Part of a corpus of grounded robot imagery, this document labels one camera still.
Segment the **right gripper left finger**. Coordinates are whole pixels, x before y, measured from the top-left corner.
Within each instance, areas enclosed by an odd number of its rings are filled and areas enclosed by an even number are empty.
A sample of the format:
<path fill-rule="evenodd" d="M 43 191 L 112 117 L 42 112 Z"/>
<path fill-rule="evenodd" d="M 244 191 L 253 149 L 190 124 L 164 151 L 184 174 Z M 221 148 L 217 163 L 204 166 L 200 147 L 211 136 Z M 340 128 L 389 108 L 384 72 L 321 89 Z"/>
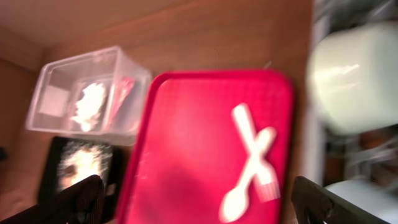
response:
<path fill-rule="evenodd" d="M 88 178 L 1 221 L 1 224 L 97 224 L 101 222 L 104 183 L 100 176 Z"/>

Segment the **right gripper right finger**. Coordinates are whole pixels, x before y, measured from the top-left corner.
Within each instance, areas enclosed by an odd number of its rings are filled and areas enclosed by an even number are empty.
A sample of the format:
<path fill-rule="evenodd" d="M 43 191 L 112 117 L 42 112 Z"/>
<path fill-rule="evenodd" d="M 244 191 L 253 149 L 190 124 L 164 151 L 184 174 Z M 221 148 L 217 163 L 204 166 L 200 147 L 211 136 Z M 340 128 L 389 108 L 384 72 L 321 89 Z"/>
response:
<path fill-rule="evenodd" d="M 294 180 L 291 201 L 298 224 L 387 224 L 311 180 Z"/>

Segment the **white plastic fork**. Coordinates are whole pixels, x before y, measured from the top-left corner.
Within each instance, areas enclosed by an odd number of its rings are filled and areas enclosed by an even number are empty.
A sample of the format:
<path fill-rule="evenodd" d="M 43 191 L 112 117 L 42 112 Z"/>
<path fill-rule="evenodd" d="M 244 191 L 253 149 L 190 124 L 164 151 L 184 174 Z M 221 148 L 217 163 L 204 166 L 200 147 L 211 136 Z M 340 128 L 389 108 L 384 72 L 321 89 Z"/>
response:
<path fill-rule="evenodd" d="M 268 126 L 256 131 L 248 105 L 241 103 L 232 110 L 232 117 L 248 153 L 252 167 L 252 179 L 259 200 L 268 202 L 280 197 L 279 183 L 273 165 L 265 159 L 277 136 L 277 131 Z"/>

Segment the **blue bowl with food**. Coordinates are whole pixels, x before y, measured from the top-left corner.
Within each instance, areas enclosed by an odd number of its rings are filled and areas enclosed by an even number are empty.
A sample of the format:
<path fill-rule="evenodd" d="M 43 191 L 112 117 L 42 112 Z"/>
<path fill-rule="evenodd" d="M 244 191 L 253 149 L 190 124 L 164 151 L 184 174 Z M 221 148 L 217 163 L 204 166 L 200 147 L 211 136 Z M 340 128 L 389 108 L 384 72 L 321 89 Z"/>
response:
<path fill-rule="evenodd" d="M 327 190 L 388 223 L 397 223 L 397 195 L 364 180 L 345 180 Z"/>

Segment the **white plastic spoon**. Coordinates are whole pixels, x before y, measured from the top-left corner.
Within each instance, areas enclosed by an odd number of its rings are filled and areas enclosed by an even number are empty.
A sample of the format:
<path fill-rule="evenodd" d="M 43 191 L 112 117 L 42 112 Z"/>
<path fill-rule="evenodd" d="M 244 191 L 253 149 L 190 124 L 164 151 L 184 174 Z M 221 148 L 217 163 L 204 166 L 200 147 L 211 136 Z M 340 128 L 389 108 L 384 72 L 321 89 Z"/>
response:
<path fill-rule="evenodd" d="M 252 179 L 252 167 L 247 158 L 237 184 L 226 193 L 221 201 L 219 210 L 221 222 L 234 222 L 246 212 L 250 203 L 248 188 L 251 182 L 254 182 Z"/>

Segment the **mint green bowl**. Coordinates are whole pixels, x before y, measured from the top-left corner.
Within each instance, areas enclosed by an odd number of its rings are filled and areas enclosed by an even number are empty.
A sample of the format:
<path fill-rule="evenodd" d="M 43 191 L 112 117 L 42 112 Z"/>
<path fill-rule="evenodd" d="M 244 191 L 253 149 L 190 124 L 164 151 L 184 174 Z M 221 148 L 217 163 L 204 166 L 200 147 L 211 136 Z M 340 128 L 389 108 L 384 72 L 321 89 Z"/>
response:
<path fill-rule="evenodd" d="M 334 32 L 313 49 L 307 88 L 314 110 L 336 134 L 397 124 L 397 23 Z"/>

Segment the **black waste tray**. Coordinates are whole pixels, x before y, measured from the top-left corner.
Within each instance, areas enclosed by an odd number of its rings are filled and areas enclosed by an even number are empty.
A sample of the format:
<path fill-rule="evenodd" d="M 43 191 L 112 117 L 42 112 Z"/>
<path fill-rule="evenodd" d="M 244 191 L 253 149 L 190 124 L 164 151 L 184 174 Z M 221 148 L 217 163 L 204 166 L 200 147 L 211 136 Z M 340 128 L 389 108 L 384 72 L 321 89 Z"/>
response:
<path fill-rule="evenodd" d="M 98 175 L 105 191 L 101 222 L 109 222 L 116 211 L 122 168 L 123 152 L 114 145 L 55 136 L 49 147 L 37 201 L 45 202 L 79 181 Z"/>

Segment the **grey dishwasher rack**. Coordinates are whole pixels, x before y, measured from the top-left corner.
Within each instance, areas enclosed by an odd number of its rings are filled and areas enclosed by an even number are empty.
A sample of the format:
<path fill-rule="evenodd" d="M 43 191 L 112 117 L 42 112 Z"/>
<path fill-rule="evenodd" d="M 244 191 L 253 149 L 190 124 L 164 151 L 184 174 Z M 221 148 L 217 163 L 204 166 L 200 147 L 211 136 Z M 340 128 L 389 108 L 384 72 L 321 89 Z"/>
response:
<path fill-rule="evenodd" d="M 313 15 L 313 41 L 315 44 L 312 51 L 321 40 L 334 32 L 384 21 L 394 21 L 397 23 L 397 1 L 315 1 Z M 318 117 L 309 95 L 308 99 L 311 110 L 318 119 L 317 123 L 321 126 L 321 132 L 324 133 L 325 131 L 329 131 L 337 139 L 340 139 L 346 147 L 345 159 L 348 171 L 346 171 L 345 175 L 347 177 L 361 177 L 362 175 L 359 172 L 358 165 L 363 163 L 363 160 L 361 158 L 362 152 L 359 150 L 358 141 L 359 135 L 363 133 L 355 135 L 340 135 L 334 133 Z"/>

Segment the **rice and food scraps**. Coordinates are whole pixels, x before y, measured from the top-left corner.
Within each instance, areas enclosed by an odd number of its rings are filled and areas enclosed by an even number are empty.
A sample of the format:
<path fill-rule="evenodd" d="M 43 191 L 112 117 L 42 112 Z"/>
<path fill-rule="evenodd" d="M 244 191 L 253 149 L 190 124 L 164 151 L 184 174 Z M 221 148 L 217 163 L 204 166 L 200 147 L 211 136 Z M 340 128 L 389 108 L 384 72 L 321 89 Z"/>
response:
<path fill-rule="evenodd" d="M 113 157 L 109 144 L 88 141 L 69 141 L 62 148 L 57 165 L 57 191 L 63 191 L 92 175 L 98 175 L 104 184 Z"/>

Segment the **crumpled white tissue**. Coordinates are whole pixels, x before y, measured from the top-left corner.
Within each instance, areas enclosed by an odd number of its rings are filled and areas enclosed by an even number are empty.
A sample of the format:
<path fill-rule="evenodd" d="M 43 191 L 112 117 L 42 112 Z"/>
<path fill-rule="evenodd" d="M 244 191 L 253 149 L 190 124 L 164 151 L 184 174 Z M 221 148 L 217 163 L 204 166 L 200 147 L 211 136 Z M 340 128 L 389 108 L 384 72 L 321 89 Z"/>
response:
<path fill-rule="evenodd" d="M 103 83 L 92 83 L 83 89 L 83 97 L 75 103 L 76 112 L 71 120 L 80 125 L 80 129 L 89 132 L 98 124 L 100 111 L 106 99 L 106 87 Z"/>

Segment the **clear plastic bin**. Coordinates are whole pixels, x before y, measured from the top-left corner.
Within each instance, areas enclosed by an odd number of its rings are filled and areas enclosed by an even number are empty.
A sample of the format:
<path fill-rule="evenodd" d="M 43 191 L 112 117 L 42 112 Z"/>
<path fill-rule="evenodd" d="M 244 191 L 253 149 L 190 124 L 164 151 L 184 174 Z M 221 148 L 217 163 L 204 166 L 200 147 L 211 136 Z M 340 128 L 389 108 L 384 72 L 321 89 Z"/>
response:
<path fill-rule="evenodd" d="M 30 102 L 28 130 L 132 146 L 151 72 L 118 46 L 44 65 Z"/>

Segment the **red plastic tray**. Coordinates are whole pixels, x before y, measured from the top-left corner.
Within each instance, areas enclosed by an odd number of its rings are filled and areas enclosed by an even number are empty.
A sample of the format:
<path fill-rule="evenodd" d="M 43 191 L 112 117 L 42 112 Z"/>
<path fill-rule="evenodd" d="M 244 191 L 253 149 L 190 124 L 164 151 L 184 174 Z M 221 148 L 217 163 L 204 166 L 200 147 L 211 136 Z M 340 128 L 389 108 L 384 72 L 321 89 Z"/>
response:
<path fill-rule="evenodd" d="M 169 72 L 150 85 L 116 210 L 117 223 L 218 223 L 247 154 L 231 112 L 248 105 L 285 187 L 294 110 L 291 81 L 272 70 Z"/>

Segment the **red snack wrapper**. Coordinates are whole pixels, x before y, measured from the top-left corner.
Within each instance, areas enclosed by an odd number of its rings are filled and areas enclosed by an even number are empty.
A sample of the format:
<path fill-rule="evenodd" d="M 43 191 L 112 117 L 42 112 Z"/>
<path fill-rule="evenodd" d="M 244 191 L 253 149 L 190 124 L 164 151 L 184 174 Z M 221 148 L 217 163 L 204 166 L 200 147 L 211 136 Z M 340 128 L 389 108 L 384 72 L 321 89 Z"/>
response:
<path fill-rule="evenodd" d="M 124 77 L 117 82 L 116 88 L 114 89 L 111 110 L 109 112 L 108 127 L 111 127 L 115 123 L 116 115 L 124 100 L 133 89 L 134 84 L 135 79 L 130 77 Z"/>

